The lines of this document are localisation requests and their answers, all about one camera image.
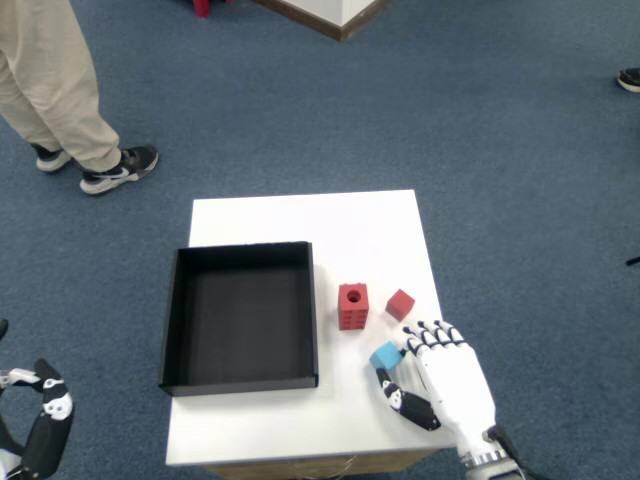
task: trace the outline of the blue block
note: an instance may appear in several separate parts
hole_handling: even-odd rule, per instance
[[[396,346],[391,342],[387,342],[373,352],[373,355],[369,358],[369,362],[376,369],[384,368],[387,371],[391,371],[398,366],[402,358]]]

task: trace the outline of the red block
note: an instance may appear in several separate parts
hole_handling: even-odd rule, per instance
[[[401,322],[411,311],[416,301],[402,290],[398,290],[387,302],[387,312]]]
[[[340,330],[363,329],[369,314],[369,297],[364,283],[340,285],[338,320]]]
[[[193,8],[199,17],[209,16],[209,0],[193,0]]]

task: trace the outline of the robotic hand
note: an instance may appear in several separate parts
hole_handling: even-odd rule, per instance
[[[474,349],[449,323],[405,327],[411,352],[430,400],[404,391],[377,369],[380,386],[391,407],[417,425],[440,425],[456,438],[458,454],[469,480],[548,480],[522,464],[504,429],[496,425],[496,407]]]
[[[8,329],[0,322],[0,339]],[[58,469],[73,421],[73,401],[64,380],[46,360],[34,372],[14,368],[0,371],[0,395],[8,386],[28,386],[42,394],[42,408],[23,447],[9,433],[0,416],[0,479],[48,478]]]

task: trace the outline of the sneaker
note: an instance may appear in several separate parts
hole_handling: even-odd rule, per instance
[[[640,68],[627,68],[618,72],[618,83],[633,93],[640,93]]]
[[[108,192],[125,182],[136,182],[151,173],[158,163],[158,151],[152,145],[122,150],[120,163],[106,172],[82,173],[80,188],[89,195]]]
[[[64,150],[50,152],[40,145],[31,144],[31,146],[38,154],[36,167],[42,172],[53,173],[58,171],[71,160],[71,156]]]

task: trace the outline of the black box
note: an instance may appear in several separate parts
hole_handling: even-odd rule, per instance
[[[178,250],[160,376],[173,396],[317,387],[311,244]]]

